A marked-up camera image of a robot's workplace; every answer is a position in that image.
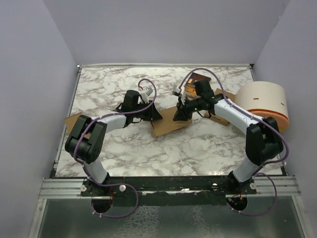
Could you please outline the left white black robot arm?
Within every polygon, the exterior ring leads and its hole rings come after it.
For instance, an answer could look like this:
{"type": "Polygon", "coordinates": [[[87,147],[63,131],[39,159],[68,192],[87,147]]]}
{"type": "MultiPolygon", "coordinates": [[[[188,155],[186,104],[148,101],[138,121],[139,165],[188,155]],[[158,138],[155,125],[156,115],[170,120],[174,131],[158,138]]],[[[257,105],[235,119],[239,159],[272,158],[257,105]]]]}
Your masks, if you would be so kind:
{"type": "Polygon", "coordinates": [[[151,88],[128,90],[123,102],[109,116],[92,119],[80,115],[69,133],[65,150],[83,166],[88,178],[93,181],[92,190],[97,195],[102,196],[109,191],[109,174],[99,159],[105,134],[133,124],[134,119],[161,120],[153,100],[149,100],[152,92],[151,88]]]}

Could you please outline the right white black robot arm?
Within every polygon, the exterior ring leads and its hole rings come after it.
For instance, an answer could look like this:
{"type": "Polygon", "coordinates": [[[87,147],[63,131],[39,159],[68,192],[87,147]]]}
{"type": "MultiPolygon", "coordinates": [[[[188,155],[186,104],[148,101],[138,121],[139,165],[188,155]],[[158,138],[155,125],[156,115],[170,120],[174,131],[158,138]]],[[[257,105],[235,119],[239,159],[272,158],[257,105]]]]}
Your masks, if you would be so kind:
{"type": "Polygon", "coordinates": [[[218,116],[233,124],[246,137],[246,157],[229,173],[228,190],[238,194],[263,167],[283,150],[277,121],[272,117],[263,118],[237,106],[223,93],[215,94],[208,80],[194,83],[198,98],[189,100],[182,90],[175,87],[173,94],[178,97],[174,121],[188,121],[194,112],[207,111],[209,116],[218,116]]]}

